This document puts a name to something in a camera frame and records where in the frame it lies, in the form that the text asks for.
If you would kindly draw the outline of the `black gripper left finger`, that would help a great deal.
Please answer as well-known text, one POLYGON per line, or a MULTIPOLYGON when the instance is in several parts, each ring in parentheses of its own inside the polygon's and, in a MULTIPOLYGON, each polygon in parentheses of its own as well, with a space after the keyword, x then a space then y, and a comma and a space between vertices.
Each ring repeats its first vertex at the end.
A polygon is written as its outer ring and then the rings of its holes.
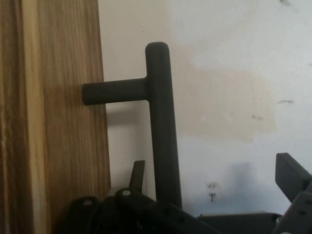
POLYGON ((74 200, 58 234, 208 234, 210 227, 180 208, 142 194, 145 162, 134 162, 130 184, 104 201, 74 200))

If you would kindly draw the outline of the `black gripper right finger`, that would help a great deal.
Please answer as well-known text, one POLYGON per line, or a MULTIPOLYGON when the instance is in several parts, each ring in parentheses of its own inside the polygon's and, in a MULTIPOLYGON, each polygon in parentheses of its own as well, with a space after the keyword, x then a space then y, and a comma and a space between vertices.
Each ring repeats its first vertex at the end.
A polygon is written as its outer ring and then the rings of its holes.
POLYGON ((275 182, 291 205, 275 228, 276 234, 312 232, 312 175, 290 154, 276 154, 275 182))

